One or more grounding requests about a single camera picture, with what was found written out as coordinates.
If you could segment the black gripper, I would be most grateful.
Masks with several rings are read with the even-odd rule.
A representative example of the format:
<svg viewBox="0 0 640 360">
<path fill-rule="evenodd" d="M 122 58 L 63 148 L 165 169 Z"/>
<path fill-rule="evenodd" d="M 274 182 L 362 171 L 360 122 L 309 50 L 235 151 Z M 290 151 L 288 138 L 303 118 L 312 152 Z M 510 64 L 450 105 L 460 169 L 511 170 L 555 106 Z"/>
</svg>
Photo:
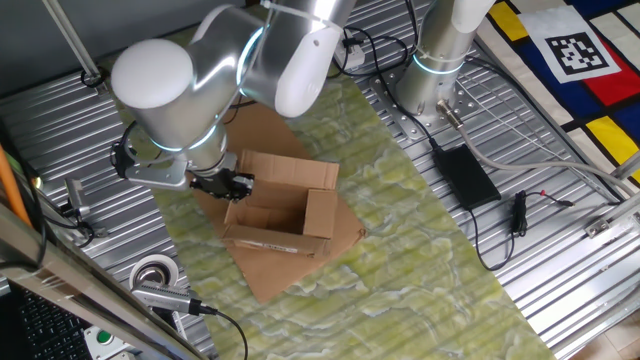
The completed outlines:
<svg viewBox="0 0 640 360">
<path fill-rule="evenodd" d="M 195 175 L 189 187 L 213 198 L 230 198 L 231 201 L 240 201 L 251 195 L 254 180 L 253 174 L 236 174 L 233 170 L 222 169 L 209 177 Z"/>
</svg>

